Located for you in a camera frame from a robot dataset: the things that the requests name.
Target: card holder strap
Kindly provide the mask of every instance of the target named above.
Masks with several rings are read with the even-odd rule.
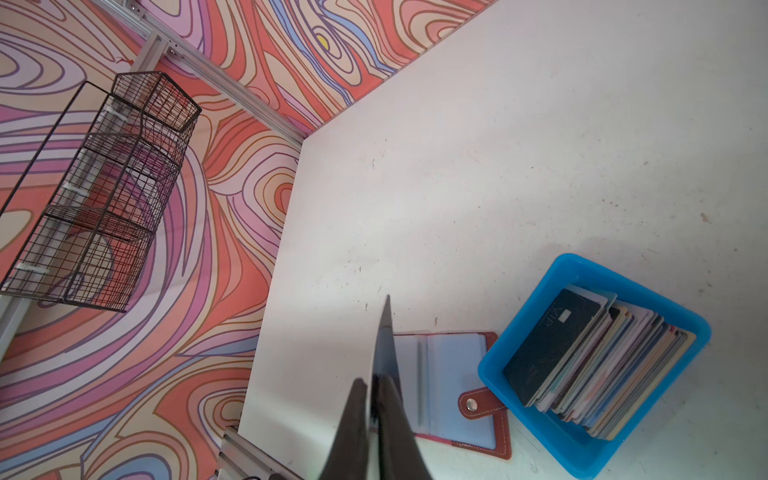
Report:
[[[481,419],[506,408],[488,387],[464,392],[458,398],[458,410],[470,420]]]

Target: wall-mounted wire rack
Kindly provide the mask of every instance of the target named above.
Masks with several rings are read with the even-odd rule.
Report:
[[[124,312],[201,109],[165,73],[118,74],[0,287],[4,295]]]

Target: stack of cards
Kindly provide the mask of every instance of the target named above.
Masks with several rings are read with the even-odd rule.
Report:
[[[613,440],[695,339],[615,293],[570,285],[504,374],[523,405]]]

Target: blue plastic bin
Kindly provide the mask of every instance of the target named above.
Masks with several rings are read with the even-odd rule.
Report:
[[[592,438],[579,425],[563,422],[552,412],[541,413],[534,406],[525,408],[503,373],[504,367],[560,290],[572,283],[582,288],[593,287],[615,292],[619,299],[659,312],[670,325],[695,333],[697,337],[616,439],[610,442]],[[588,480],[600,473],[621,443],[690,361],[705,347],[711,336],[709,323],[696,313],[604,266],[573,253],[566,253],[555,259],[549,267],[536,290],[480,362],[478,373],[483,383],[536,435],[541,444],[571,475]]]

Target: swirly pattern backdrop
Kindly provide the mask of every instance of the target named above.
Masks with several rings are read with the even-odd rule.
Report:
[[[492,0],[139,0],[307,133]]]
[[[109,87],[136,39],[82,0],[0,2],[0,201],[75,88]],[[125,314],[36,303],[0,363],[0,479],[214,474],[238,422],[298,152],[202,81],[203,107]],[[0,220],[8,265],[94,112],[75,108]]]

